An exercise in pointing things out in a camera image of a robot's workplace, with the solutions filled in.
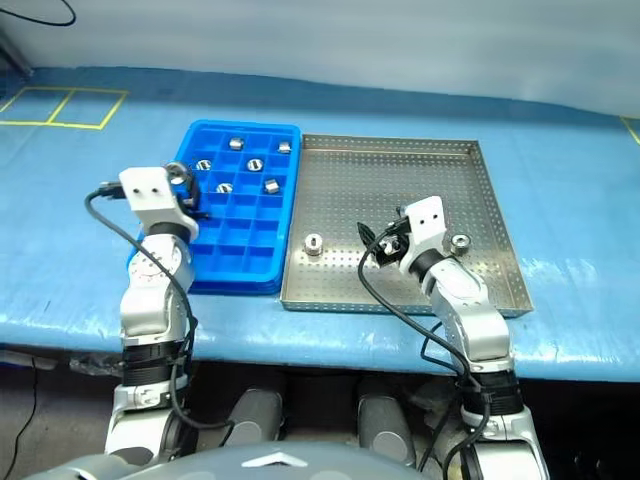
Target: white wall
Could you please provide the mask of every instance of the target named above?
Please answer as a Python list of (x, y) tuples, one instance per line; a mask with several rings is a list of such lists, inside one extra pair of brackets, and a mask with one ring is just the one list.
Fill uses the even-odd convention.
[[(0, 15), (35, 66), (135, 66), (537, 100), (640, 116), (640, 0), (70, 0)], [(0, 0), (62, 20), (57, 0)]]

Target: perforated metal tray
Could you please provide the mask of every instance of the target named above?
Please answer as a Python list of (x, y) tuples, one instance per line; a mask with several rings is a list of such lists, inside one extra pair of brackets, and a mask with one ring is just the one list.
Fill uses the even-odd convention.
[[(362, 288), (356, 269), (364, 247), (356, 222), (380, 232), (397, 206), (443, 199), (452, 235), (471, 237), (462, 263), (487, 282), (503, 315), (532, 310), (493, 187), (475, 141), (304, 135), (290, 229), (282, 304), (290, 310), (384, 311)], [(310, 257), (304, 238), (318, 233), (324, 253)], [(415, 279), (397, 268), (365, 271), (372, 284), (409, 313), (431, 313)]]

